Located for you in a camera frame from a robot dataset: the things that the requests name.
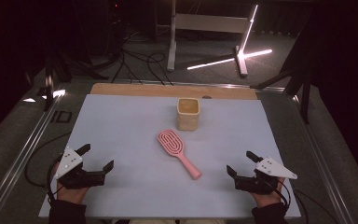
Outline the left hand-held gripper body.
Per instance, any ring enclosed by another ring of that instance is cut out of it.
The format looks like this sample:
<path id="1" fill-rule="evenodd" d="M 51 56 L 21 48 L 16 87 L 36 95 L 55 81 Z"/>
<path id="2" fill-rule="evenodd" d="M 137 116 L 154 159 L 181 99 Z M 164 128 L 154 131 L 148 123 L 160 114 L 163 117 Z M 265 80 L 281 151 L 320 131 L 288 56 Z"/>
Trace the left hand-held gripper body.
<path id="1" fill-rule="evenodd" d="M 76 149 L 67 147 L 60 157 L 60 164 L 54 178 L 67 189 L 82 189 L 103 186 L 103 171 L 87 172 L 83 169 L 83 158 Z"/>

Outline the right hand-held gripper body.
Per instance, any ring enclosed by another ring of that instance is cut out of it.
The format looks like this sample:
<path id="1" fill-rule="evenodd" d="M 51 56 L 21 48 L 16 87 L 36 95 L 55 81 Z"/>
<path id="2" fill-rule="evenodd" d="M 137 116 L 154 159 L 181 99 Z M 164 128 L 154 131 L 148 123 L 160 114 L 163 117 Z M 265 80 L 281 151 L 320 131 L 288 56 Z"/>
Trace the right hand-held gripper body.
<path id="1" fill-rule="evenodd" d="M 234 187 L 251 193 L 268 195 L 278 186 L 278 177 L 297 179 L 297 175 L 271 157 L 255 163 L 255 176 L 246 177 L 237 174 Z"/>

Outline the pink hairbrush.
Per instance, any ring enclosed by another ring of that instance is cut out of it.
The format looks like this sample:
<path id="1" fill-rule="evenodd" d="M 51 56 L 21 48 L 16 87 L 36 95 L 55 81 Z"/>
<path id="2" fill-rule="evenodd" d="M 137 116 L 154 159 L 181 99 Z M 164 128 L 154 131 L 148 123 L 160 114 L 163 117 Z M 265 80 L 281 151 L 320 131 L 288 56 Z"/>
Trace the pink hairbrush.
<path id="1" fill-rule="evenodd" d="M 180 136 L 173 130 L 161 131 L 158 134 L 158 142 L 165 149 L 165 151 L 177 158 L 186 168 L 190 176 L 197 180 L 201 177 L 201 172 L 198 168 L 186 157 L 185 144 Z"/>

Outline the beige square cup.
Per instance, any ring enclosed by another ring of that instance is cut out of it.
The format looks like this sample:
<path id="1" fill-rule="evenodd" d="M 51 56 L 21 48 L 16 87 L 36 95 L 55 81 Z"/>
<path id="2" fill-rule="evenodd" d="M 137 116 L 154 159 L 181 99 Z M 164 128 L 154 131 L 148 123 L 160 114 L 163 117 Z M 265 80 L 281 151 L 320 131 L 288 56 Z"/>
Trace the beige square cup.
<path id="1" fill-rule="evenodd" d="M 177 101 L 176 128 L 195 131 L 199 126 L 200 103 L 196 98 L 179 98 Z"/>

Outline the person's left hand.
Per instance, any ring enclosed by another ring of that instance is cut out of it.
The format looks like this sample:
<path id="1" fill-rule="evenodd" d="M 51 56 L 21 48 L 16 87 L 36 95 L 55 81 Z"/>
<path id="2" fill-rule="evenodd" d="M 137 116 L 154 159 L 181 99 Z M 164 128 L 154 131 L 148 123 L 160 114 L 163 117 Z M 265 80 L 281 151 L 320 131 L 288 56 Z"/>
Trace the person's left hand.
<path id="1" fill-rule="evenodd" d="M 68 203 L 82 204 L 89 188 L 67 189 L 57 182 L 57 199 Z"/>

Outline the person's right hand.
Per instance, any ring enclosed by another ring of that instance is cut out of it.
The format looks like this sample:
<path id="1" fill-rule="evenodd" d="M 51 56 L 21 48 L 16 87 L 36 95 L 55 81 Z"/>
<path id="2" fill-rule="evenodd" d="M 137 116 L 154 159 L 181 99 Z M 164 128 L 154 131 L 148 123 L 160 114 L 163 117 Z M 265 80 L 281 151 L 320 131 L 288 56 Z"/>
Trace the person's right hand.
<path id="1" fill-rule="evenodd" d="M 278 177 L 278 180 L 279 180 L 279 183 L 278 183 L 276 190 L 281 193 L 282 192 L 282 183 L 284 183 L 285 179 L 282 177 Z M 271 192 L 269 195 L 260 195 L 260 194 L 256 194 L 256 193 L 250 193 L 250 194 L 254 198 L 257 208 L 262 208 L 262 207 L 265 207 L 268 205 L 282 202 L 282 197 L 275 191 Z"/>

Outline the white table mat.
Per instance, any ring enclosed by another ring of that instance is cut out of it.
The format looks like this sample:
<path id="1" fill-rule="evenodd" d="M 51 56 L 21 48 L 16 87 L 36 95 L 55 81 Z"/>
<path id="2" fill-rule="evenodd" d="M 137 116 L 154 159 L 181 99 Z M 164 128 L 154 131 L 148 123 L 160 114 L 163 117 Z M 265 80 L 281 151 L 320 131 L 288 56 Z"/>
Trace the white table mat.
<path id="1" fill-rule="evenodd" d="M 87 171 L 114 164 L 101 187 L 84 200 L 92 218 L 245 218 L 252 196 L 235 189 L 227 174 L 251 176 L 255 165 L 248 151 L 275 161 L 281 158 L 269 122 L 258 100 L 200 100 L 199 127 L 179 132 L 187 158 L 200 170 L 193 179 L 158 142 L 158 133 L 176 122 L 174 97 L 90 94 L 67 142 L 91 149 Z"/>

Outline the black angled stand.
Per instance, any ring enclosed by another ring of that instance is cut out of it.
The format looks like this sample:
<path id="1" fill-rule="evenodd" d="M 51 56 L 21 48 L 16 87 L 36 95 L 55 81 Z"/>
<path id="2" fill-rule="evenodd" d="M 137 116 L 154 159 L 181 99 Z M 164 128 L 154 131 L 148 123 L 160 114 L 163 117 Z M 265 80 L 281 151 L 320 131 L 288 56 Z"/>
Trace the black angled stand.
<path id="1" fill-rule="evenodd" d="M 309 102 L 310 102 L 310 86 L 311 86 L 311 72 L 306 67 L 294 67 L 283 69 L 279 75 L 267 79 L 259 84 L 251 85 L 251 89 L 263 90 L 271 84 L 289 77 L 290 80 L 284 88 L 283 92 L 286 95 L 295 96 L 299 90 L 302 90 L 300 100 L 300 116 L 306 124 L 309 124 Z"/>

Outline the aluminium rail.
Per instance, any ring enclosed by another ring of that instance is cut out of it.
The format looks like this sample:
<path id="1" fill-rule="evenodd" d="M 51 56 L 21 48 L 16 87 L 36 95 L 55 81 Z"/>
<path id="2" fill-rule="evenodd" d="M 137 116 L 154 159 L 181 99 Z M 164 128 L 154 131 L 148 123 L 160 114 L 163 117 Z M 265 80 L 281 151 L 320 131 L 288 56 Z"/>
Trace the aluminium rail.
<path id="1" fill-rule="evenodd" d="M 291 107 L 296 112 L 297 119 L 299 120 L 302 128 L 305 131 L 305 136 L 310 144 L 310 154 L 316 164 L 318 172 L 321 176 L 326 192 L 329 196 L 329 199 L 334 206 L 334 209 L 337 214 L 337 219 L 339 224 L 353 224 L 353 219 L 351 213 L 348 210 L 346 203 L 343 200 L 342 194 L 339 190 L 336 180 L 332 176 L 332 173 L 324 159 L 323 153 L 321 152 L 316 138 L 312 132 L 311 127 L 307 124 L 300 115 L 300 102 L 298 97 L 289 96 L 288 97 Z"/>
<path id="2" fill-rule="evenodd" d="M 10 195 L 13 188 L 15 187 L 18 179 L 20 178 L 21 173 L 25 167 L 25 164 L 30 159 L 31 154 L 34 152 L 41 136 L 46 130 L 48 123 L 51 120 L 52 115 L 57 107 L 57 104 L 65 95 L 67 86 L 68 86 L 67 83 L 62 83 L 58 86 L 59 94 L 53 99 L 50 108 L 46 112 L 42 113 L 40 119 L 34 126 L 33 131 L 31 132 L 26 143 L 22 147 L 16 160 L 13 161 L 13 163 L 7 170 L 7 173 L 3 177 L 2 182 L 0 183 L 0 211 L 2 210 L 4 204 L 6 203 L 7 198 Z"/>
<path id="3" fill-rule="evenodd" d="M 130 81 L 129 79 L 120 79 L 119 81 L 113 82 L 112 84 L 132 84 L 132 85 L 158 85 L 158 86 L 186 86 L 186 87 L 216 87 L 224 89 L 252 89 L 249 85 L 239 85 L 239 84 L 215 84 L 215 83 L 186 83 L 186 82 L 169 82 L 169 81 L 151 81 L 151 80 L 141 80 L 141 81 Z M 280 93 L 284 91 L 284 87 L 266 87 L 264 89 L 252 89 L 257 92 L 267 91 Z"/>

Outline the white desk frame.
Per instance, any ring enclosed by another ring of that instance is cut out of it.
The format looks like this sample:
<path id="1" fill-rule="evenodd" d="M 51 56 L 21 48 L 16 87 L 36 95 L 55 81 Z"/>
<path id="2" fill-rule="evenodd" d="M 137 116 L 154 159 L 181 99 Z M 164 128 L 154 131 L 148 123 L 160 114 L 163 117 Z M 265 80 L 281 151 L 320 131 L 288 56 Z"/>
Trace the white desk frame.
<path id="1" fill-rule="evenodd" d="M 172 0 L 171 43 L 168 53 L 167 70 L 175 70 L 175 38 L 177 30 L 223 32 L 242 34 L 241 43 L 235 48 L 235 53 L 231 60 L 237 63 L 240 75 L 246 77 L 248 75 L 248 69 L 246 65 L 247 55 L 245 54 L 245 47 L 252 31 L 258 8 L 258 4 L 252 4 L 247 18 L 183 14 L 176 12 L 176 0 Z"/>

